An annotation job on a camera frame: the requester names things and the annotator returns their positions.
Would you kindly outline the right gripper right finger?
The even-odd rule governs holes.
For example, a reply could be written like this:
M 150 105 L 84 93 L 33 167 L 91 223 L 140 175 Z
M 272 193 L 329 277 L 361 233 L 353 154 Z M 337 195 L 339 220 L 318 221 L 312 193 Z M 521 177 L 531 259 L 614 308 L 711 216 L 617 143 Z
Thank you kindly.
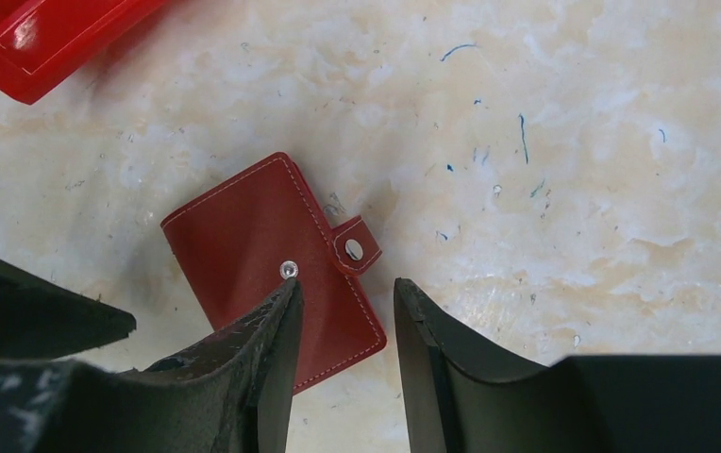
M 397 352 L 413 452 L 577 452 L 579 402 L 559 371 L 527 360 L 394 283 Z

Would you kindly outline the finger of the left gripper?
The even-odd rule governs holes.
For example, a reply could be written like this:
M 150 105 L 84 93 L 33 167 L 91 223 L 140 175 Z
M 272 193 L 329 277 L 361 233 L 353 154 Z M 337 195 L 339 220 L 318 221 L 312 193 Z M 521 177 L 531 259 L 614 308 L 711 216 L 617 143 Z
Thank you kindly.
M 123 340 L 136 318 L 0 260 L 0 359 L 51 360 Z

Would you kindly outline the red leather card holder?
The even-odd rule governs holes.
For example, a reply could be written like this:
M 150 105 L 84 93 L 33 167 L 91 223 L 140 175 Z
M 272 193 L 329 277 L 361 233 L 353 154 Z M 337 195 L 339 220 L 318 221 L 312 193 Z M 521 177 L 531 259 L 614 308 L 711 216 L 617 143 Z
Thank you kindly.
M 374 234 L 359 216 L 332 226 L 288 155 L 258 161 L 160 226 L 214 328 L 249 313 L 284 280 L 300 282 L 305 308 L 296 392 L 385 347 L 360 282 L 381 255 Z

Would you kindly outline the red plastic bin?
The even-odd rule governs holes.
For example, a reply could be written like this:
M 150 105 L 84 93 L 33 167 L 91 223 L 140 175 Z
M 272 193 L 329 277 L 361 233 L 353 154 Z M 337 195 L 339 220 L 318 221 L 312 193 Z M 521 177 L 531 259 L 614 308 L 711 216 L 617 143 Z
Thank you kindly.
M 163 5 L 157 0 L 0 1 L 0 91 L 34 104 Z

